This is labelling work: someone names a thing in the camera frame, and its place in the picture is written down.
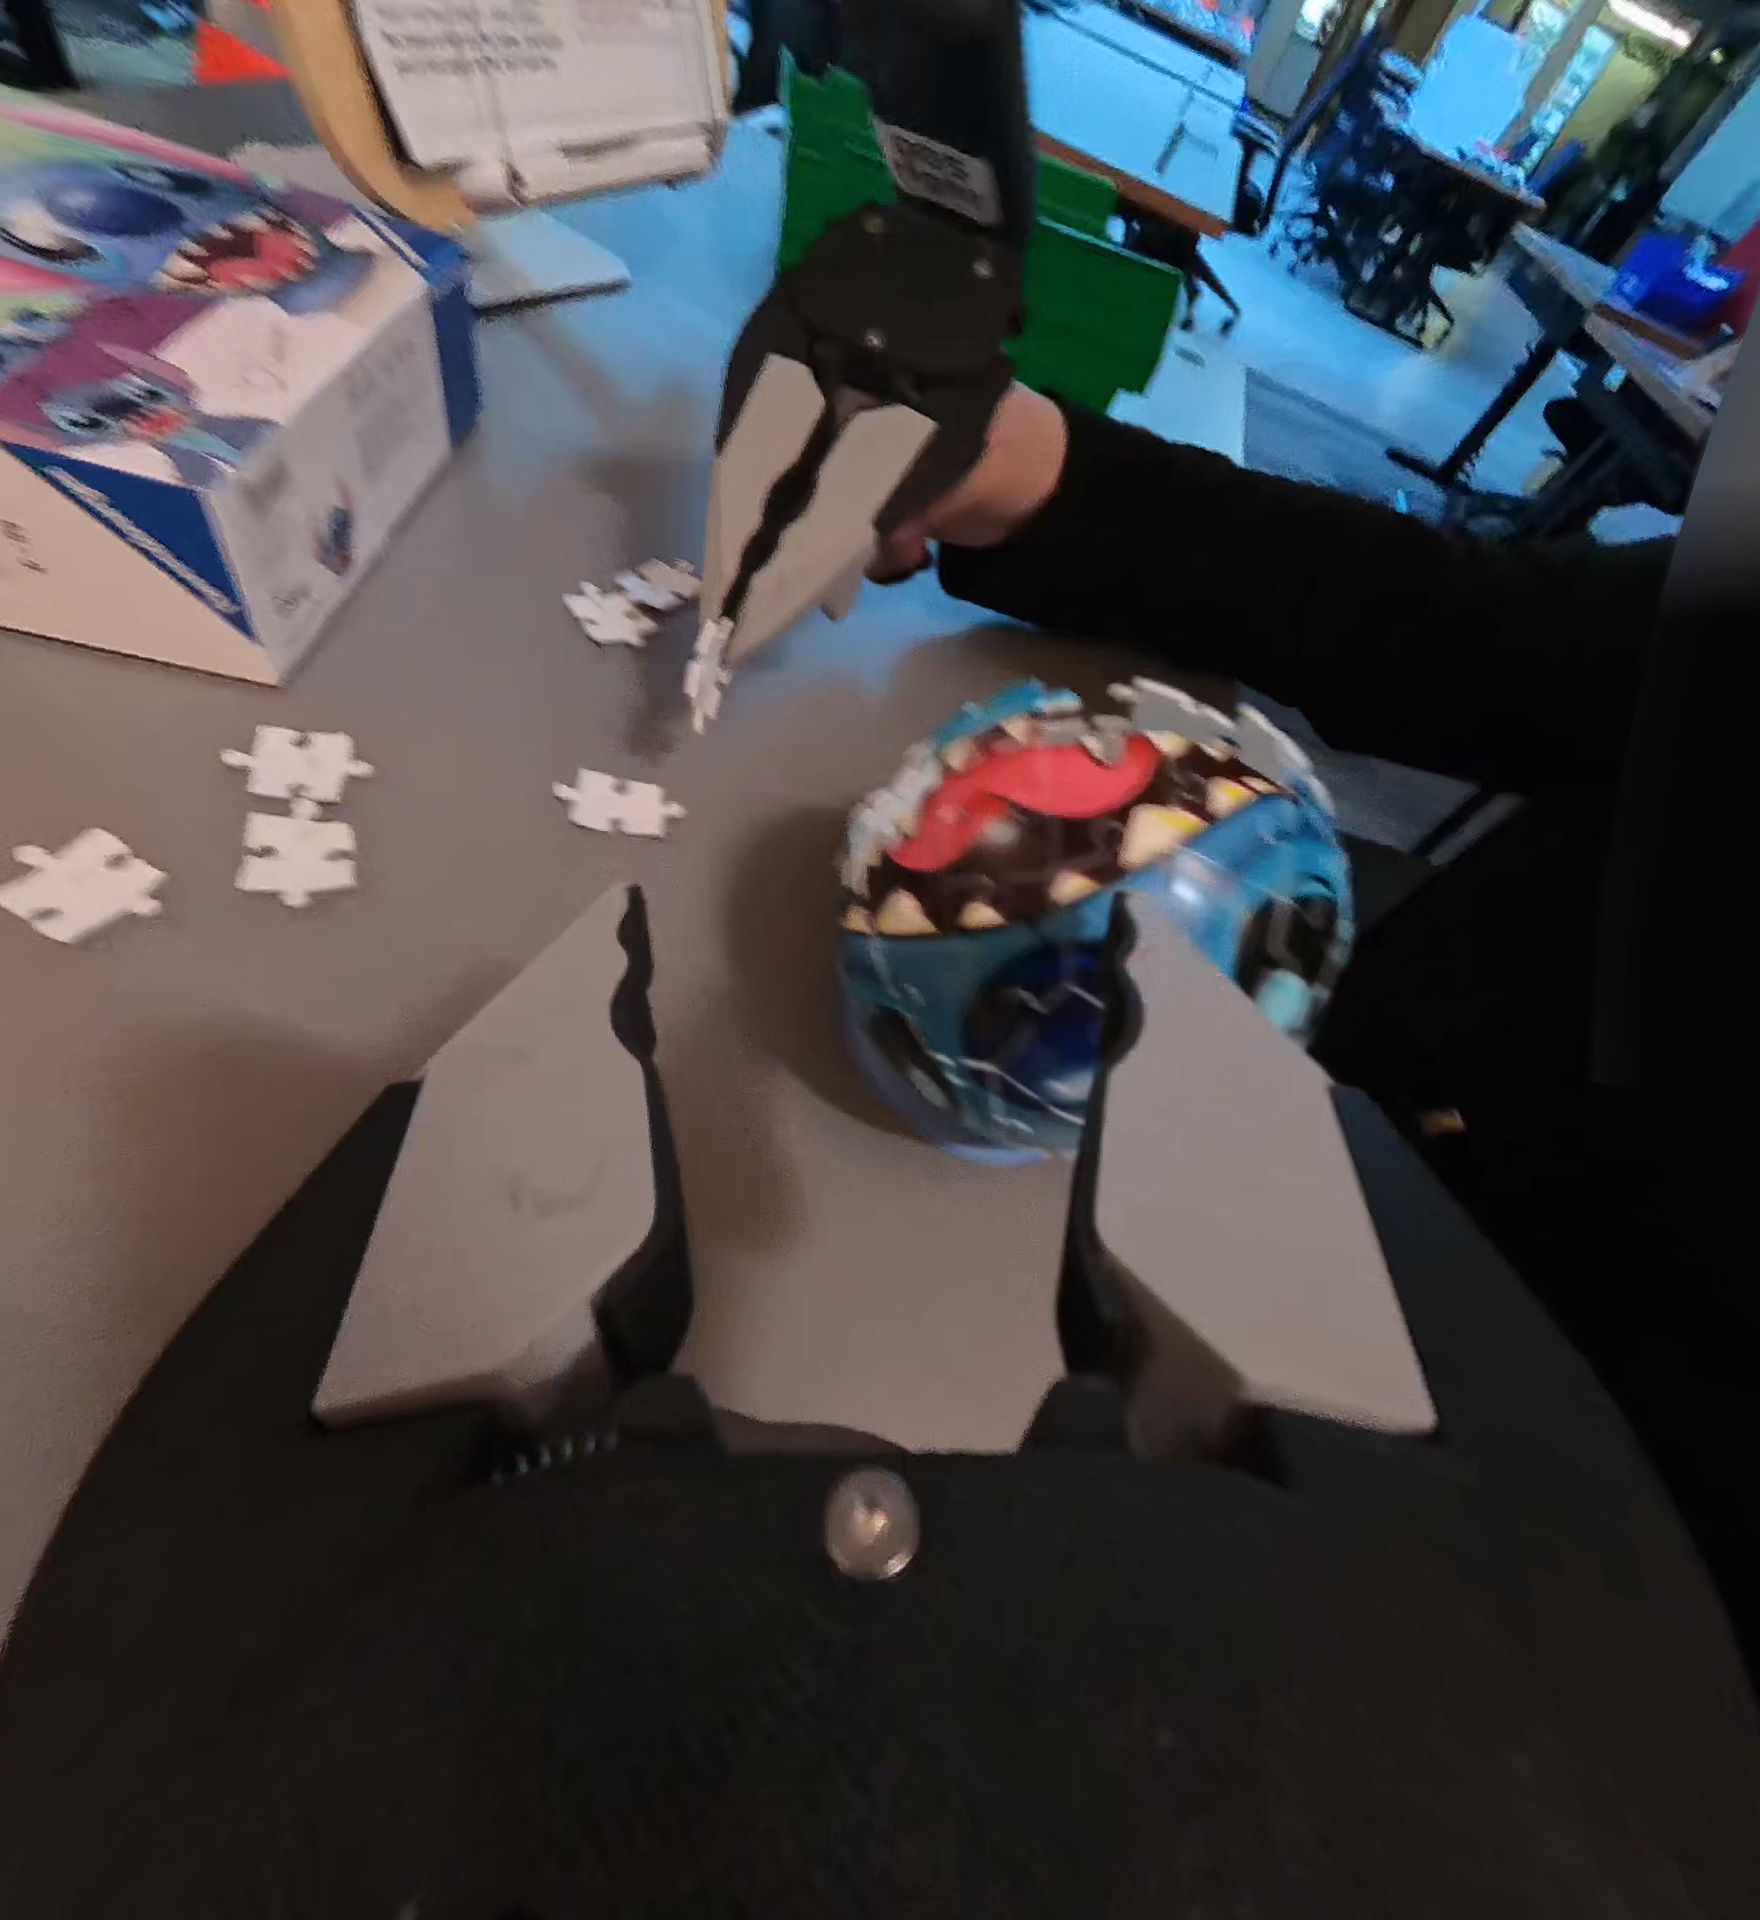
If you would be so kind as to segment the person's right forearm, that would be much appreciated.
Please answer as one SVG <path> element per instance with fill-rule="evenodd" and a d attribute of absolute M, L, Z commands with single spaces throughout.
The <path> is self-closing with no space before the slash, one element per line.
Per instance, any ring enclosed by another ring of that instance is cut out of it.
<path fill-rule="evenodd" d="M 1244 683 L 1351 753 L 1516 795 L 1620 779 L 1675 536 L 1481 540 L 1061 408 L 1057 492 L 938 554 L 955 597 Z"/>

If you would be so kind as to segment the person's right hand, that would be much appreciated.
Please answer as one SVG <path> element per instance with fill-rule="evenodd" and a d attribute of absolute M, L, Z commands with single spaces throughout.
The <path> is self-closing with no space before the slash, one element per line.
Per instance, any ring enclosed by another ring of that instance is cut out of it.
<path fill-rule="evenodd" d="M 995 409 L 977 464 L 920 516 L 878 540 L 865 580 L 890 586 L 913 579 L 947 546 L 986 550 L 1004 545 L 1052 497 L 1066 451 L 1063 408 L 1014 380 Z"/>

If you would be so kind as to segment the blue cartoon puzzle ball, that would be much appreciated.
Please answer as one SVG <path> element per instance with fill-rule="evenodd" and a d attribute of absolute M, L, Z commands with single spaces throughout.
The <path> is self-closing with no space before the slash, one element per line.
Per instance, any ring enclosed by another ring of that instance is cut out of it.
<path fill-rule="evenodd" d="M 1152 677 L 1109 697 L 1028 679 L 970 704 L 847 823 L 850 1050 L 966 1160 L 1077 1153 L 1119 903 L 1156 908 L 1300 1044 L 1349 961 L 1353 871 L 1311 756 L 1257 708 Z"/>

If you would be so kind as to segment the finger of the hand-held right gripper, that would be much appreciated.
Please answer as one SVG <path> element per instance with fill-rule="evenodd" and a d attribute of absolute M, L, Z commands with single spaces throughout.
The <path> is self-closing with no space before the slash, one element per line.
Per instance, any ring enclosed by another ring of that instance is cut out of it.
<path fill-rule="evenodd" d="M 791 626 L 838 590 L 838 536 L 817 499 L 774 533 L 773 552 L 748 562 L 770 524 L 769 497 L 799 464 L 815 427 L 829 419 L 812 370 L 769 355 L 725 434 L 709 494 L 703 558 L 703 624 Z"/>
<path fill-rule="evenodd" d="M 844 617 L 879 545 L 879 517 L 908 482 L 936 419 L 905 406 L 856 414 L 779 524 L 770 556 L 744 562 L 746 593 L 730 614 L 730 662 L 744 664 L 797 621 Z"/>

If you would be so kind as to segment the blue plastic bin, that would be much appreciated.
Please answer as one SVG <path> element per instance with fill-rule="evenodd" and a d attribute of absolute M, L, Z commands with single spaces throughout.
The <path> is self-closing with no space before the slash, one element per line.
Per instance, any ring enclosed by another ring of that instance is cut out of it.
<path fill-rule="evenodd" d="M 1607 304 L 1675 332 L 1713 334 L 1746 283 L 1742 265 L 1724 264 L 1713 236 L 1647 232 L 1623 254 Z"/>

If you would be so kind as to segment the green plastic bin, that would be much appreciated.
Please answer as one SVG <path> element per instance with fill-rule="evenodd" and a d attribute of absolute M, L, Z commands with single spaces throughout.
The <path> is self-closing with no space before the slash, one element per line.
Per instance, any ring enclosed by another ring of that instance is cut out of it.
<path fill-rule="evenodd" d="M 829 66 L 809 75 L 782 56 L 786 169 L 777 265 L 800 261 L 835 219 L 891 204 L 870 92 Z M 1112 238 L 1115 186 L 1036 157 L 1036 228 L 1026 252 L 1026 322 L 1013 342 L 1018 376 L 1057 399 L 1108 414 L 1156 372 L 1181 295 L 1180 273 Z"/>

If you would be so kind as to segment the black office chair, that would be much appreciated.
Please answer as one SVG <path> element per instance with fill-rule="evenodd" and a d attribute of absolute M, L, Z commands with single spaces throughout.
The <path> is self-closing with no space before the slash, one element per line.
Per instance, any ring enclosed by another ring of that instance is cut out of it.
<path fill-rule="evenodd" d="M 1440 346 L 1457 324 L 1407 247 L 1417 243 L 1400 176 L 1400 131 L 1417 68 L 1370 56 L 1336 86 L 1311 131 L 1277 160 L 1268 254 L 1291 273 L 1327 267 L 1344 308 L 1416 349 Z"/>

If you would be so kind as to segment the orange cone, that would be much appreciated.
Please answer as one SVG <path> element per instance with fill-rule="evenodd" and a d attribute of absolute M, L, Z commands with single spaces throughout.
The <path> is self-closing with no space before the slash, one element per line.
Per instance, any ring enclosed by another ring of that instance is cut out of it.
<path fill-rule="evenodd" d="M 286 82 L 269 14 L 244 8 L 227 17 L 208 12 L 196 25 L 192 77 L 198 86 Z"/>

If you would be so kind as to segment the instruction sheet on clipboard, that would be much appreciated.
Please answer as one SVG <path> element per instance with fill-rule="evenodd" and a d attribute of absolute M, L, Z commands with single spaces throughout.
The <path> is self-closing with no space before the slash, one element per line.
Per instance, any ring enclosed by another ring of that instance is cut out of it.
<path fill-rule="evenodd" d="M 394 213 L 444 234 L 473 228 L 481 218 L 548 208 L 548 204 L 475 208 L 455 179 L 427 173 L 402 154 L 397 134 L 388 120 L 388 110 L 365 64 L 354 3 L 359 2 L 269 3 L 277 56 L 284 62 L 300 107 L 320 142 L 347 179 Z M 733 49 L 728 8 L 726 3 L 715 6 L 728 49 L 730 122 Z"/>

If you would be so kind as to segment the colourful cartoon puzzle box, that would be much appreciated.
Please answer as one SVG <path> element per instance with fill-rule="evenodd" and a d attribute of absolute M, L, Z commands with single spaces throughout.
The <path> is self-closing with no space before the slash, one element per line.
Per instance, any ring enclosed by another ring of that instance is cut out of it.
<path fill-rule="evenodd" d="M 0 629 L 284 685 L 481 414 L 458 242 L 0 84 Z"/>

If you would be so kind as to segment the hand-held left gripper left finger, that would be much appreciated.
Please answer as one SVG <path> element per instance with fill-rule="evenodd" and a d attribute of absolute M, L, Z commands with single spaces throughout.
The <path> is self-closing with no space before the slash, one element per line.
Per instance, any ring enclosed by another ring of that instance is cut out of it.
<path fill-rule="evenodd" d="M 531 1411 L 602 1357 L 667 1376 L 693 1272 L 636 884 L 609 887 L 417 1078 L 312 1411 Z"/>

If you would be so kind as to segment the background work table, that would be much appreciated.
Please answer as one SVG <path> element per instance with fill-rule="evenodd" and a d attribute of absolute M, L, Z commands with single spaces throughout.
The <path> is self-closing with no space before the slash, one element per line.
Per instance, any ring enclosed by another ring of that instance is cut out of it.
<path fill-rule="evenodd" d="M 1246 103 L 1237 68 L 1109 3 L 1024 6 L 1023 39 L 1047 152 L 1196 236 L 1233 230 Z"/>
<path fill-rule="evenodd" d="M 1449 492 L 1472 489 L 1472 470 L 1494 432 L 1563 355 L 1576 359 L 1583 370 L 1600 366 L 1604 384 L 1620 372 L 1649 397 L 1689 445 L 1706 441 L 1719 422 L 1719 404 L 1709 399 L 1702 384 L 1702 366 L 1717 357 L 1713 350 L 1618 304 L 1610 293 L 1611 265 L 1539 228 L 1514 228 L 1496 261 L 1535 326 L 1533 340 L 1437 462 L 1395 448 L 1391 460 L 1400 468 Z"/>

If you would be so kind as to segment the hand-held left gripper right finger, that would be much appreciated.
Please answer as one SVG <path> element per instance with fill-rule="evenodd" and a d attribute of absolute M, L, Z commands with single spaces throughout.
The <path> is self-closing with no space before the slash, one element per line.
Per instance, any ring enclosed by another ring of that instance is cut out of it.
<path fill-rule="evenodd" d="M 1156 905 L 1122 893 L 1072 1167 L 1063 1357 L 1135 1447 L 1268 1416 L 1430 1440 L 1440 1413 L 1331 1082 Z"/>

